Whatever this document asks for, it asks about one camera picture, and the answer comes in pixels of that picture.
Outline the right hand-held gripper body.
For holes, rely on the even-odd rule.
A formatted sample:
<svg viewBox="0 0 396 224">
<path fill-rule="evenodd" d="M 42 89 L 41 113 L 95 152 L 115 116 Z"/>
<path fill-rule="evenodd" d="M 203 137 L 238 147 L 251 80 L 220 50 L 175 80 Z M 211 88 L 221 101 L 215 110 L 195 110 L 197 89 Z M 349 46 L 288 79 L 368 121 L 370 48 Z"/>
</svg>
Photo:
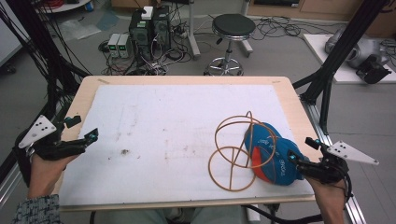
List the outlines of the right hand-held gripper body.
<svg viewBox="0 0 396 224">
<path fill-rule="evenodd" d="M 322 143 L 318 149 L 322 153 L 320 162 L 306 162 L 306 168 L 298 170 L 302 175 L 316 179 L 323 184 L 349 180 L 347 161 L 364 162 L 378 165 L 379 161 L 357 150 L 343 141 L 331 146 Z"/>
</svg>

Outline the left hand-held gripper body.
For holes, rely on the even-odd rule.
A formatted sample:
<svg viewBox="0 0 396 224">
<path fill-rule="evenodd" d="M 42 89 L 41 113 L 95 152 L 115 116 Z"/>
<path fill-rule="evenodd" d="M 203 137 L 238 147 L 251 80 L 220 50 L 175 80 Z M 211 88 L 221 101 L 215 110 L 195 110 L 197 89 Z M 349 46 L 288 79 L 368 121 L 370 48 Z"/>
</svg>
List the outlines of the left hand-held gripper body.
<svg viewBox="0 0 396 224">
<path fill-rule="evenodd" d="M 88 147 L 82 139 L 63 141 L 64 120 L 52 123 L 44 115 L 39 115 L 31 127 L 17 141 L 16 149 L 24 150 L 25 156 L 34 153 L 46 161 L 57 161 L 85 152 Z"/>
</svg>

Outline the blue orange cloth bag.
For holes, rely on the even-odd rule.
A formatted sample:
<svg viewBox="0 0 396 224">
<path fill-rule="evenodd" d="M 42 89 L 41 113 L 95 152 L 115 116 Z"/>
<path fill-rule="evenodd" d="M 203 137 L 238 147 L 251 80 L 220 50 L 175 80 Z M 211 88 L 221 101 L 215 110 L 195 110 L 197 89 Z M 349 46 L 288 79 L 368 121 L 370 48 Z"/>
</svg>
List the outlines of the blue orange cloth bag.
<svg viewBox="0 0 396 224">
<path fill-rule="evenodd" d="M 303 180 L 296 165 L 288 159 L 291 151 L 304 158 L 297 145 L 281 134 L 269 123 L 254 124 L 247 130 L 245 147 L 250 151 L 254 174 L 271 184 L 288 186 L 295 180 Z"/>
</svg>

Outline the tan wire ring hat rack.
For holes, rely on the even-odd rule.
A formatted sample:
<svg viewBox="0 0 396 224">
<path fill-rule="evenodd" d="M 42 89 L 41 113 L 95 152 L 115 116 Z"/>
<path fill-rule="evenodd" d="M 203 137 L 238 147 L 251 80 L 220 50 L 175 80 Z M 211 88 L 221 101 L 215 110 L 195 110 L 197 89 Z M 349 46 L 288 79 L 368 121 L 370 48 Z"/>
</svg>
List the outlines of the tan wire ring hat rack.
<svg viewBox="0 0 396 224">
<path fill-rule="evenodd" d="M 260 128 L 268 133 L 267 143 L 272 144 L 268 149 L 254 140 Z M 278 135 L 251 111 L 224 119 L 215 130 L 215 150 L 208 159 L 211 180 L 230 192 L 248 189 L 262 168 L 274 161 L 277 142 Z"/>
</svg>

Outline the person's right hand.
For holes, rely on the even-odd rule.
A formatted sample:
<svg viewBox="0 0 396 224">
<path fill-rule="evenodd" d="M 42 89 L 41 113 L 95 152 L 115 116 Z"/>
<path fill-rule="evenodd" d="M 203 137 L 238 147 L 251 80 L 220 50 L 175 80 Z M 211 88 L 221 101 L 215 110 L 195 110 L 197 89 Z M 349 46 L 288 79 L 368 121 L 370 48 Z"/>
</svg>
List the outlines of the person's right hand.
<svg viewBox="0 0 396 224">
<path fill-rule="evenodd" d="M 345 204 L 345 183 L 343 181 L 331 184 L 323 184 L 320 181 L 308 177 L 306 179 L 311 185 L 319 206 L 343 206 Z"/>
</svg>

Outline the person's left hand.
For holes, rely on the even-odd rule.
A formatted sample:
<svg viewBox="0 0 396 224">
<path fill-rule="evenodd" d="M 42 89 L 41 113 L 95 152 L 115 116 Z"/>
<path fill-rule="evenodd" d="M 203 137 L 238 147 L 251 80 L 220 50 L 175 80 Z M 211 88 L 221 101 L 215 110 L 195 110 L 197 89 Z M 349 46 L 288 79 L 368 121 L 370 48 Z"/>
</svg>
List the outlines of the person's left hand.
<svg viewBox="0 0 396 224">
<path fill-rule="evenodd" d="M 77 157 L 78 155 L 75 155 L 57 161 L 46 161 L 35 154 L 32 157 L 31 179 L 27 198 L 33 199 L 51 195 L 67 164 Z"/>
</svg>

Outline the grey power supply unit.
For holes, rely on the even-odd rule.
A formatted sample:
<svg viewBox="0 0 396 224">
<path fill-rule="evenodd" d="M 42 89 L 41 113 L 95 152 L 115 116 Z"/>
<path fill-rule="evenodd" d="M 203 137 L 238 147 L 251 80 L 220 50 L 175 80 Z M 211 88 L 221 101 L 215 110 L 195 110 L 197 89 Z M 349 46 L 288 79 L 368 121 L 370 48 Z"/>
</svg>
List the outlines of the grey power supply unit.
<svg viewBox="0 0 396 224">
<path fill-rule="evenodd" d="M 127 34 L 121 34 L 117 44 L 119 54 L 121 58 L 128 58 L 131 55 L 132 44 L 130 36 Z"/>
<path fill-rule="evenodd" d="M 112 34 L 107 42 L 109 53 L 112 58 L 119 58 L 120 54 L 117 48 L 118 41 L 120 39 L 120 34 Z"/>
</svg>

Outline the white floor platform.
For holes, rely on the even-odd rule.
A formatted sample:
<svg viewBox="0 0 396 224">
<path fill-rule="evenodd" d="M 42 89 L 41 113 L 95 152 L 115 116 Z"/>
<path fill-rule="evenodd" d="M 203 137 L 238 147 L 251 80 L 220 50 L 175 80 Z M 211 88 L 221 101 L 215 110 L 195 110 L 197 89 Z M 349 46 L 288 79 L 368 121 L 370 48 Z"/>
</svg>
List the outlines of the white floor platform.
<svg viewBox="0 0 396 224">
<path fill-rule="evenodd" d="M 320 63 L 324 63 L 328 57 L 325 52 L 325 44 L 330 37 L 331 35 L 304 34 L 305 43 L 314 52 Z M 381 79 L 379 84 L 396 84 L 396 72 L 387 64 L 385 68 L 390 71 L 390 74 Z M 335 84 L 364 84 L 364 81 L 356 74 L 356 70 L 347 63 L 343 63 L 337 70 L 333 82 Z"/>
</svg>

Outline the clear plastic sheet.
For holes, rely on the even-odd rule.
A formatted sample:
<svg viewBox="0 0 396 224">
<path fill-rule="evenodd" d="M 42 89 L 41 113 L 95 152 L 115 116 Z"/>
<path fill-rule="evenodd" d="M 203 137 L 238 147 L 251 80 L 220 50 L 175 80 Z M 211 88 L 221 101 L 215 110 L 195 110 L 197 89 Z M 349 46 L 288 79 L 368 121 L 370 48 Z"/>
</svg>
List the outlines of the clear plastic sheet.
<svg viewBox="0 0 396 224">
<path fill-rule="evenodd" d="M 64 40 L 84 39 L 101 32 L 95 25 L 83 25 L 77 20 L 69 20 L 59 26 Z"/>
</svg>

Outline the black device on platform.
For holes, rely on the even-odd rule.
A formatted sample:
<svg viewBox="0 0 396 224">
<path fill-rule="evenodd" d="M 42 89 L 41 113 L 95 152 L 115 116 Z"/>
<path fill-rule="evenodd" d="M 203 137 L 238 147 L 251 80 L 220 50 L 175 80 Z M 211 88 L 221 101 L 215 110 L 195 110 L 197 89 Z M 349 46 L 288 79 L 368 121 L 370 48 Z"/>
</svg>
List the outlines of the black device on platform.
<svg viewBox="0 0 396 224">
<path fill-rule="evenodd" d="M 390 74 L 374 55 L 370 55 L 358 66 L 356 75 L 367 84 L 375 84 Z"/>
</svg>

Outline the white cabinet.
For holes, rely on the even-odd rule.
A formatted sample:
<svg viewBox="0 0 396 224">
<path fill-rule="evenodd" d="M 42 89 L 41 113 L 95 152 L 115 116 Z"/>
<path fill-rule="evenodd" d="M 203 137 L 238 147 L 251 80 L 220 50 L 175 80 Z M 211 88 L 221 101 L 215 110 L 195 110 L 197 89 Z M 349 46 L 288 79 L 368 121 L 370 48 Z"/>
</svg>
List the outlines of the white cabinet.
<svg viewBox="0 0 396 224">
<path fill-rule="evenodd" d="M 17 33 L 24 40 L 28 40 L 29 35 L 22 27 L 20 21 L 15 16 L 6 0 L 0 0 L 0 16 L 2 12 L 5 12 L 6 16 L 11 19 L 11 23 Z M 21 42 L 0 18 L 0 67 L 3 66 L 21 48 Z"/>
</svg>

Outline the black computer tower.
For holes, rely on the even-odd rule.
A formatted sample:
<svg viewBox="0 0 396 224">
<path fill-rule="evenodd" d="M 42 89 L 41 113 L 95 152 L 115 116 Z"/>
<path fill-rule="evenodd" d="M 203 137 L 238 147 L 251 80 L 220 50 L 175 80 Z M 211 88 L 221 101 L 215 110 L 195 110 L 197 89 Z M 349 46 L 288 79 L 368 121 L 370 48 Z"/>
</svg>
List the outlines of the black computer tower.
<svg viewBox="0 0 396 224">
<path fill-rule="evenodd" d="M 143 20 L 142 14 L 142 9 L 138 9 L 132 14 L 129 33 L 135 43 L 134 49 L 139 51 L 146 60 L 151 60 L 152 21 Z"/>
<path fill-rule="evenodd" d="M 156 44 L 159 49 L 168 50 L 170 44 L 169 6 L 156 7 L 153 11 L 153 27 Z"/>
</svg>

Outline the grey robot shell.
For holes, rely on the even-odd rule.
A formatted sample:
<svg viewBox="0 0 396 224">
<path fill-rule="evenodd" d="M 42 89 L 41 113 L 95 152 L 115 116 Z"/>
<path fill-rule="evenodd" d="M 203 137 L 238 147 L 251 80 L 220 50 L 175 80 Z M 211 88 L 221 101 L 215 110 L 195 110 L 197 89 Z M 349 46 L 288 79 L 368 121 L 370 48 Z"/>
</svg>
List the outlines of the grey robot shell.
<svg viewBox="0 0 396 224">
<path fill-rule="evenodd" d="M 344 28 L 338 29 L 336 33 L 327 40 L 325 43 L 326 53 L 332 51 L 344 31 Z M 352 51 L 349 52 L 345 62 L 352 68 L 358 68 L 370 56 L 373 56 L 375 61 L 381 65 L 385 65 L 389 61 L 389 56 L 380 46 L 379 42 L 364 35 L 353 47 Z"/>
</svg>

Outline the round white table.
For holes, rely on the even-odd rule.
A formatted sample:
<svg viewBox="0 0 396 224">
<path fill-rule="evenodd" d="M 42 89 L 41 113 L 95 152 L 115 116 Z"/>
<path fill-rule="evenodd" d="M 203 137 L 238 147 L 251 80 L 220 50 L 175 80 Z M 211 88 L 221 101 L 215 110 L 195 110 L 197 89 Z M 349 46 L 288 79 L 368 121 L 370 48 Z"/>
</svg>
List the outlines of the round white table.
<svg viewBox="0 0 396 224">
<path fill-rule="evenodd" d="M 90 2 L 91 0 L 40 0 L 35 5 L 35 11 L 43 13 L 65 12 L 84 7 Z"/>
</svg>

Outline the black round stool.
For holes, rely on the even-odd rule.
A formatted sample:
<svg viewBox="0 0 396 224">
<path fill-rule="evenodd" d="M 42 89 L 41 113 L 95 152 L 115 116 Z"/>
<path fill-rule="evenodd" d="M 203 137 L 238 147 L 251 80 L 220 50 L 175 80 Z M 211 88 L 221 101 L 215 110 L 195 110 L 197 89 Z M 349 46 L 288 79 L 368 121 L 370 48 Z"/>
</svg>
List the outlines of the black round stool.
<svg viewBox="0 0 396 224">
<path fill-rule="evenodd" d="M 223 57 L 211 61 L 205 68 L 205 76 L 242 76 L 241 63 L 232 58 L 233 43 L 242 42 L 252 37 L 256 25 L 250 18 L 241 14 L 222 14 L 212 22 L 212 31 L 219 37 L 217 44 L 228 40 L 228 47 Z"/>
</svg>

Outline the grey desk leg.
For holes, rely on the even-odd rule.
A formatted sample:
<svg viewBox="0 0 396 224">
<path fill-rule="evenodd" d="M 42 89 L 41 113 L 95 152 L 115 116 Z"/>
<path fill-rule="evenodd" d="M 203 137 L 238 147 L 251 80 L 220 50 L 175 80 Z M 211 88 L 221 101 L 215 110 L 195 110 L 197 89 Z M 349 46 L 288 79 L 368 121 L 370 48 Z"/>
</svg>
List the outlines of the grey desk leg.
<svg viewBox="0 0 396 224">
<path fill-rule="evenodd" d="M 192 58 L 198 60 L 201 57 L 201 52 L 197 45 L 197 41 L 194 36 L 194 0 L 188 0 L 189 4 L 189 30 L 188 39 L 191 46 Z"/>
</svg>

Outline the aluminium rail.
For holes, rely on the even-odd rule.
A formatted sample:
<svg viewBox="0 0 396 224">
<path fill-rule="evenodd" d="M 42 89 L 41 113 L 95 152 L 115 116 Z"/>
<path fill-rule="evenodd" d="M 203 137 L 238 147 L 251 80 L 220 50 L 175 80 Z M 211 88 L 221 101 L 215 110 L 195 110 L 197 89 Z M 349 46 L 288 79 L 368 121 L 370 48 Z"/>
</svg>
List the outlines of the aluminium rail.
<svg viewBox="0 0 396 224">
<path fill-rule="evenodd" d="M 311 124 L 318 136 L 318 139 L 328 145 L 332 145 L 332 140 L 329 135 L 325 134 L 322 128 L 319 126 L 319 110 L 315 105 L 309 105 L 306 102 L 302 102 L 304 110 L 309 117 Z M 346 224 L 367 224 L 363 212 L 359 206 L 358 200 L 355 196 L 352 196 L 346 203 Z"/>
</svg>

